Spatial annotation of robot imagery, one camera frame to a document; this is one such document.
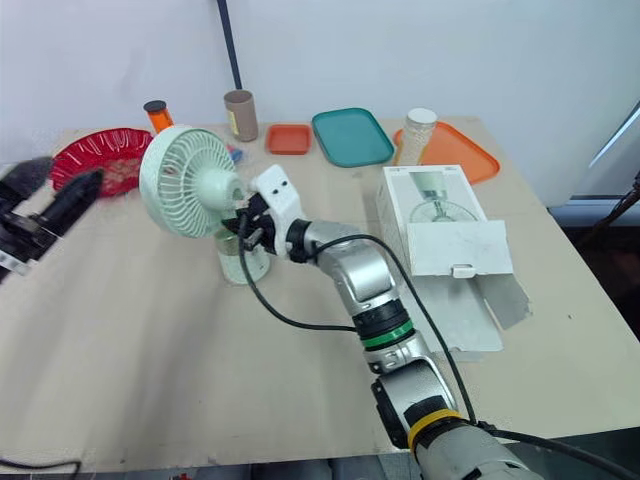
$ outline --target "white lid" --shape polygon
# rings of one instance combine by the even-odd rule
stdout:
[[[513,264],[502,220],[407,224],[411,275],[512,274]]]
[[[428,108],[412,108],[407,113],[407,118],[416,123],[436,123],[438,121],[438,115],[433,110]]]

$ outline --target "white box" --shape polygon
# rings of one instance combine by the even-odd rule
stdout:
[[[487,220],[458,165],[386,167],[376,195],[385,242],[412,276],[422,301],[459,360],[502,350],[497,323],[531,314],[513,275],[502,220]],[[442,347],[406,285],[400,295],[432,352]]]

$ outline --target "cardboard tube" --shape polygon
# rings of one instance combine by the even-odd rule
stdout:
[[[258,138],[258,120],[253,94],[248,90],[232,90],[224,96],[229,127],[233,136],[241,142]]]

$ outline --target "black pole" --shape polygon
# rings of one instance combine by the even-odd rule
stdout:
[[[584,247],[593,237],[620,218],[624,212],[633,207],[638,201],[640,201],[640,172],[636,175],[631,190],[613,207],[609,215],[598,221],[591,227],[591,230],[578,240],[576,247]]]
[[[236,90],[242,90],[240,70],[238,70],[238,59],[236,58],[236,49],[233,46],[233,34],[231,33],[231,22],[229,21],[227,0],[218,0],[218,9],[220,10],[220,21],[222,21],[222,30],[224,31],[224,41],[227,44],[227,53],[229,54],[231,72],[233,73],[233,83],[236,84]]]

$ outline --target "yellow ring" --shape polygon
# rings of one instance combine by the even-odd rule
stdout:
[[[416,423],[413,424],[411,430],[409,430],[409,448],[411,449],[411,453],[415,454],[415,445],[414,442],[416,440],[416,436],[426,427],[431,425],[433,422],[437,422],[438,420],[446,417],[455,417],[462,418],[462,416],[456,412],[455,410],[449,410],[443,408],[442,410],[437,410],[429,415],[425,415]]]

